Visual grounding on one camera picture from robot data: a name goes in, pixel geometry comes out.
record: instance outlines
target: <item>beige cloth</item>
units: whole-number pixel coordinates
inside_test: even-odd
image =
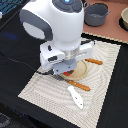
[[[58,81],[51,76],[37,73],[32,76],[18,97],[80,128],[96,128],[119,49],[120,45],[96,41],[91,58],[103,61],[103,64],[87,62],[89,68],[87,76],[77,81],[89,86],[91,91],[75,87],[84,101],[82,110],[75,105],[67,90],[70,85],[66,81]]]

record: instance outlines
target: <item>black surface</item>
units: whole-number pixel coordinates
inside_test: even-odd
[[[122,29],[124,29],[125,31],[128,31],[128,30],[124,27],[123,19],[122,19],[122,18],[119,19],[119,25],[120,25],[120,27],[121,27]]]
[[[97,128],[128,128],[128,44],[85,34],[82,34],[82,37],[122,45]],[[30,37],[20,24],[18,15],[0,32],[0,39],[0,51],[10,58],[30,64],[35,69],[39,68],[39,47],[44,41]],[[28,67],[8,61],[0,56],[0,103],[30,115],[53,128],[78,128],[36,105],[18,98],[19,93],[27,85],[33,74],[34,71]]]

